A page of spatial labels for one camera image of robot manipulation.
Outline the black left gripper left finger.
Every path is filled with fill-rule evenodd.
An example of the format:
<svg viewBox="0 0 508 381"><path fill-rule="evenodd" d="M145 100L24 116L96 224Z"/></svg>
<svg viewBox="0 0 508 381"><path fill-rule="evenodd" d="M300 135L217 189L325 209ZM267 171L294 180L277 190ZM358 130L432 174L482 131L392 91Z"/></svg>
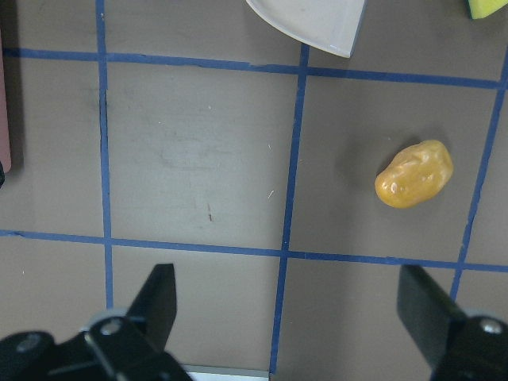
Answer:
<svg viewBox="0 0 508 381"><path fill-rule="evenodd" d="M126 317L155 350L163 351L176 318L176 281L173 264L156 264L138 292Z"/></svg>

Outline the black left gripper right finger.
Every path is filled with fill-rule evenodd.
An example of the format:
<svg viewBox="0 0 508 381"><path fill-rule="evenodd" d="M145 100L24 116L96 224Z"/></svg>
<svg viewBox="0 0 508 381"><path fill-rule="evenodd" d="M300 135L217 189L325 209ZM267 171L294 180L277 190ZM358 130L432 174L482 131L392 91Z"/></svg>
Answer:
<svg viewBox="0 0 508 381"><path fill-rule="evenodd" d="M434 371L467 320L465 312L423 267L410 264L400 267L397 314Z"/></svg>

